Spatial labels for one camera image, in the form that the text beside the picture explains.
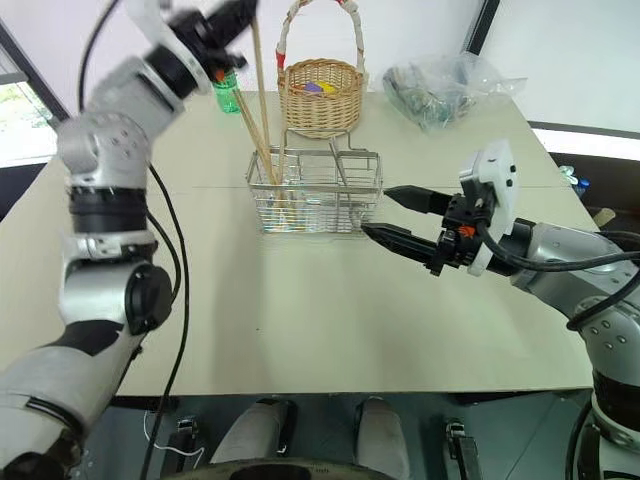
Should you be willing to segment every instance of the wire basket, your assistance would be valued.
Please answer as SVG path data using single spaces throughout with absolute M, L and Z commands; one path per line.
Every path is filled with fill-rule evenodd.
M 289 132 L 307 133 L 307 129 L 288 129 L 282 169 L 279 147 L 270 149 L 273 171 L 282 172 L 277 185 L 269 182 L 257 152 L 253 153 L 247 183 L 263 232 L 353 233 L 371 218 L 382 192 L 380 156 L 353 148 L 345 130 L 322 131 L 347 133 L 348 149 L 338 150 L 335 137 L 326 150 L 289 148 Z
M 284 68 L 287 52 L 287 35 L 291 21 L 300 7 L 312 0 L 296 0 L 282 25 L 282 35 L 276 48 L 278 63 L 278 91 L 281 109 L 287 125 L 304 129 L 301 135 L 310 138 L 329 138 L 331 131 L 350 130 L 358 123 L 362 110 L 363 84 L 365 83 L 364 43 L 358 6 L 353 0 L 339 0 L 340 7 L 353 21 L 356 38 L 356 67 L 339 60 L 326 58 L 305 60 Z M 326 38 L 333 34 L 328 30 Z M 329 92 L 307 91 L 309 83 L 330 86 Z

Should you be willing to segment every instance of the basket handle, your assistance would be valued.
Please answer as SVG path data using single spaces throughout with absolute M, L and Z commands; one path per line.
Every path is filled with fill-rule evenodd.
M 282 24 L 282 34 L 280 35 L 280 41 L 278 42 L 278 46 L 276 47 L 276 60 L 278 62 L 278 78 L 284 78 L 284 59 L 287 54 L 287 35 L 289 34 L 289 27 L 291 26 L 291 21 L 298 14 L 298 10 L 300 7 L 304 7 L 305 5 L 309 5 L 313 0 L 296 0 L 289 12 L 287 12 L 287 17 L 284 19 L 284 23 Z M 338 2 L 340 7 L 351 15 L 351 20 L 353 20 L 353 28 L 356 32 L 356 47 L 358 50 L 358 63 L 356 66 L 356 70 L 359 73 L 364 74 L 364 42 L 362 41 L 362 25 L 360 22 L 360 14 L 358 13 L 358 5 L 353 0 L 335 0 Z

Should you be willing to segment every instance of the green bottle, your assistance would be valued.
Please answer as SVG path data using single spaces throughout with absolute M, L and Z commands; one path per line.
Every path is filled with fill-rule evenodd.
M 216 92 L 216 98 L 218 99 L 218 105 L 220 109 L 225 113 L 238 113 L 240 107 L 236 102 L 236 97 L 233 92 L 238 88 L 238 79 L 236 73 L 233 70 L 225 72 L 224 77 L 220 81 L 213 82 L 213 89 Z

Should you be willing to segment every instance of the white wall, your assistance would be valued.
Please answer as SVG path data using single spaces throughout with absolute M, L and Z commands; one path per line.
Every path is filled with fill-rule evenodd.
M 528 120 L 640 132 L 640 1 L 502 0 L 482 56 Z
M 259 22 L 267 88 L 276 88 L 275 46 L 292 0 L 262 0 Z M 0 0 L 0 17 L 67 109 L 77 111 L 76 80 L 84 41 L 106 0 Z M 219 0 L 174 0 L 174 6 L 204 5 Z M 394 62 L 422 54 L 455 54 L 463 45 L 480 0 L 361 0 L 365 61 L 371 84 Z M 328 57 L 355 62 L 350 17 L 333 1 L 318 0 L 303 8 L 289 34 L 287 64 Z M 124 57 L 149 48 L 120 6 L 96 44 L 88 88 Z M 232 50 L 254 64 L 247 32 Z M 256 89 L 250 67 L 242 85 Z

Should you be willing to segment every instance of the table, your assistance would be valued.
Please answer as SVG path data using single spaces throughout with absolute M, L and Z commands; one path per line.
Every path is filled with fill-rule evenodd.
M 257 118 L 255 96 L 250 104 Z M 276 94 L 268 104 L 277 143 Z M 459 191 L 457 172 L 467 156 L 500 137 L 511 141 L 518 165 L 519 216 L 595 228 L 511 103 L 427 136 L 383 95 L 368 94 L 353 142 L 380 153 L 387 187 L 413 183 L 451 193 Z M 562 315 L 507 279 L 451 268 L 436 278 L 363 236 L 258 233 L 244 180 L 251 151 L 241 119 L 204 97 L 187 103 L 187 113 L 154 148 L 191 269 L 191 333 L 176 395 L 591 385 L 579 336 L 565 330 Z M 149 204 L 168 228 L 155 185 Z M 429 238 L 440 222 L 386 198 L 375 220 Z M 62 331 L 59 258 L 69 224 L 63 169 L 55 160 L 0 224 L 0 367 Z M 171 273 L 164 246 L 155 260 Z M 170 319 L 145 340 L 119 395 L 161 393 L 177 351 L 181 303 L 182 296 Z

